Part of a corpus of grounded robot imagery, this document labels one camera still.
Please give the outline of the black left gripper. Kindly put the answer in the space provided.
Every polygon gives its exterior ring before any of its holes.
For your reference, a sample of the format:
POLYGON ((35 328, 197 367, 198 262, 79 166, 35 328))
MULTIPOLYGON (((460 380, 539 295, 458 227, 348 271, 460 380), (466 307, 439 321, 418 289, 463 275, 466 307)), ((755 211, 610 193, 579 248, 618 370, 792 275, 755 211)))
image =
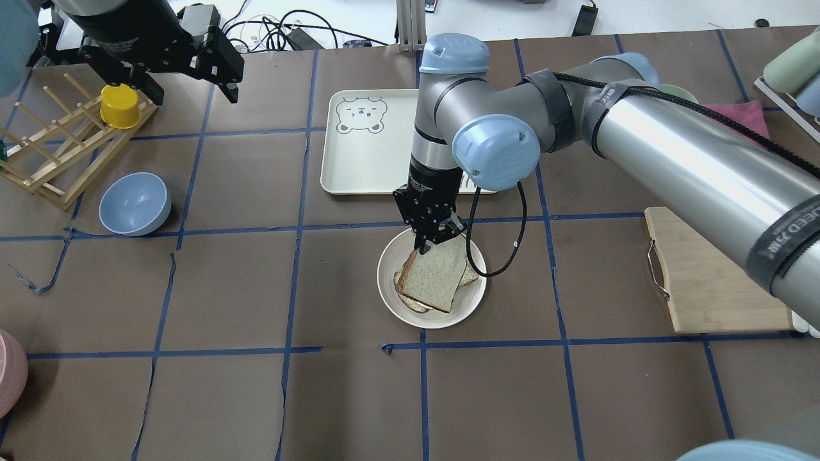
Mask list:
POLYGON ((238 102, 244 60, 222 31, 213 4, 175 11, 167 1, 55 1, 82 31, 77 56, 105 81, 127 81, 161 107, 165 91, 149 74, 178 73, 218 81, 230 103, 238 102))

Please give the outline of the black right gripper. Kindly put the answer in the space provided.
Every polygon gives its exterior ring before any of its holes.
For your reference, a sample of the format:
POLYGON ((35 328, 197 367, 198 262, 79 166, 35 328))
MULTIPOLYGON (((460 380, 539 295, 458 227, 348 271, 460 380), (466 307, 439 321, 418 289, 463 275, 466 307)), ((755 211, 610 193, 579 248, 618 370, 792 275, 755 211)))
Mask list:
POLYGON ((402 221, 412 227, 414 246, 420 255, 426 254, 435 244, 443 244, 465 231, 466 225, 456 214, 457 196, 458 186, 420 191, 405 184, 393 190, 402 221))

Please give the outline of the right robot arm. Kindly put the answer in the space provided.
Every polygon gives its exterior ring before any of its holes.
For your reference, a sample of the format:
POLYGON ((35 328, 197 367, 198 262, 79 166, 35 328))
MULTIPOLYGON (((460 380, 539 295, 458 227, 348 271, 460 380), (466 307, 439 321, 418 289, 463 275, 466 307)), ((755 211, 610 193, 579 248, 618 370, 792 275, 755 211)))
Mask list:
POLYGON ((744 126, 648 81, 635 53, 525 76, 497 91, 479 39, 441 34, 420 63, 407 183, 393 193, 421 254, 469 238, 455 213, 462 174, 478 188, 518 187, 541 152, 583 139, 746 272, 818 321, 818 170, 744 126))

